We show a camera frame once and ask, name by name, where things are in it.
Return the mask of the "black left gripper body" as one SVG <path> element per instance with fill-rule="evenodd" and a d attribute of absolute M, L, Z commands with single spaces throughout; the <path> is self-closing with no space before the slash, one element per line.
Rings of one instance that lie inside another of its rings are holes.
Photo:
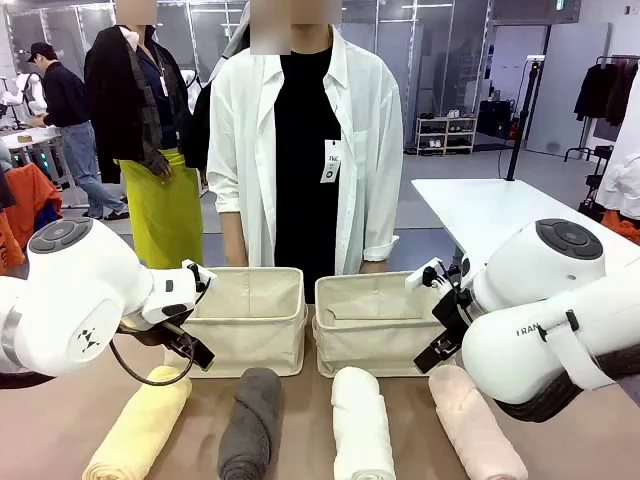
<path fill-rule="evenodd" d="M 164 346 L 172 351 L 193 351 L 194 340 L 179 326 L 164 321 L 153 325 L 149 330 L 136 330 L 132 327 L 119 325 L 119 333 L 132 336 L 145 346 Z"/>

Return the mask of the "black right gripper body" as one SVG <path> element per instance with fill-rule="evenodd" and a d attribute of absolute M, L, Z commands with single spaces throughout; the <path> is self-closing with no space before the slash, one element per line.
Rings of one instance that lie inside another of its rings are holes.
<path fill-rule="evenodd" d="M 446 293 L 432 310 L 433 316 L 444 327 L 444 332 L 436 339 L 439 346 L 460 346 L 471 324 L 467 308 L 472 303 L 468 289 L 453 288 Z"/>

